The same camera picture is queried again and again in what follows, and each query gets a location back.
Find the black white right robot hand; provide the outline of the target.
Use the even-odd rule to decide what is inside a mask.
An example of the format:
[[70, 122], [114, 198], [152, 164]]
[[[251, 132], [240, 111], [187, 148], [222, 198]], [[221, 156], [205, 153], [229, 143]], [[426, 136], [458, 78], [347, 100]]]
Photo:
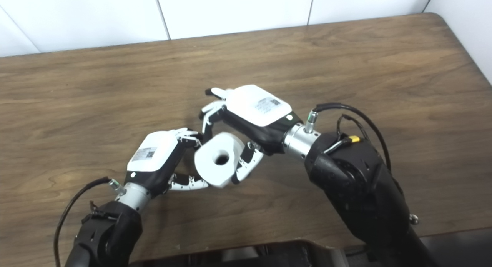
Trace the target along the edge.
[[249, 139], [239, 149], [233, 170], [227, 173], [227, 182], [239, 184], [246, 179], [264, 155], [288, 153], [288, 134], [303, 123], [289, 103], [259, 86], [214, 87], [205, 94], [217, 100], [200, 111], [203, 144], [216, 140], [213, 127], [221, 121]]

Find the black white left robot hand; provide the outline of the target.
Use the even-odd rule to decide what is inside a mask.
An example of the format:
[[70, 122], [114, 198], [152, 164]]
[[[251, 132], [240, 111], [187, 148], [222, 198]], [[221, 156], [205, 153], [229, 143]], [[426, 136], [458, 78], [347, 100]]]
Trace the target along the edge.
[[188, 191], [209, 187], [199, 175], [175, 172], [186, 150], [198, 150], [202, 138], [201, 133], [186, 127], [148, 134], [128, 162], [124, 184], [142, 186], [152, 198], [172, 189]]

